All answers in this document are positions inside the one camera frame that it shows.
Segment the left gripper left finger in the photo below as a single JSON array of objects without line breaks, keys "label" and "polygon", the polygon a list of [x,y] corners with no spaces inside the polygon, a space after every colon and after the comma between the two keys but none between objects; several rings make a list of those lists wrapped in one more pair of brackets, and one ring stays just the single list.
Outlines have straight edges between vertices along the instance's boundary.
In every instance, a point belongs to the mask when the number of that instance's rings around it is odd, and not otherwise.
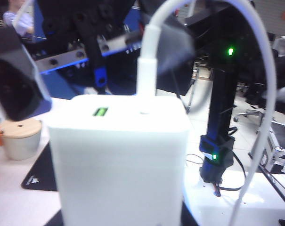
[{"label": "left gripper left finger", "polygon": [[46,222],[45,226],[64,226],[62,211],[58,210],[58,212]]}]

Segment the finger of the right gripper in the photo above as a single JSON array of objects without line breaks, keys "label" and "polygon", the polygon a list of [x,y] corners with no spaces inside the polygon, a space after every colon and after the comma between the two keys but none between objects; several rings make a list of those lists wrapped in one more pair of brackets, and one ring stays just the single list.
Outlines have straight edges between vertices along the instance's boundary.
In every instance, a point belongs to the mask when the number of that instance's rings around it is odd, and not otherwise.
[{"label": "finger of the right gripper", "polygon": [[13,121],[34,117],[52,108],[40,72],[12,27],[0,28],[0,105]]},{"label": "finger of the right gripper", "polygon": [[178,22],[164,23],[157,51],[158,89],[186,95],[195,60],[192,33]]}]

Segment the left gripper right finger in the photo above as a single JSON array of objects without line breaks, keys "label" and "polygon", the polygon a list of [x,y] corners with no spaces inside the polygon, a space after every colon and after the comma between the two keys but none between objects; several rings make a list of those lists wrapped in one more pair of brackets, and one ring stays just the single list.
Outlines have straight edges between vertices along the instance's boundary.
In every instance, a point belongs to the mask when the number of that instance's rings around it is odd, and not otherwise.
[{"label": "left gripper right finger", "polygon": [[181,225],[182,226],[199,226],[184,201],[182,202],[181,210]]}]

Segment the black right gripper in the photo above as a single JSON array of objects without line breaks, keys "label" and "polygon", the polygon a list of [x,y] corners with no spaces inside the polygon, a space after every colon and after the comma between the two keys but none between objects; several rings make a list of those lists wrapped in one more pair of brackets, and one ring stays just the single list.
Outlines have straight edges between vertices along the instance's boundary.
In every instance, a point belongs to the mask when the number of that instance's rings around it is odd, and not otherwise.
[{"label": "black right gripper", "polygon": [[83,49],[97,88],[107,84],[105,57],[141,43],[141,31],[128,31],[124,20],[132,0],[39,0],[45,40],[36,53],[58,56]]}]

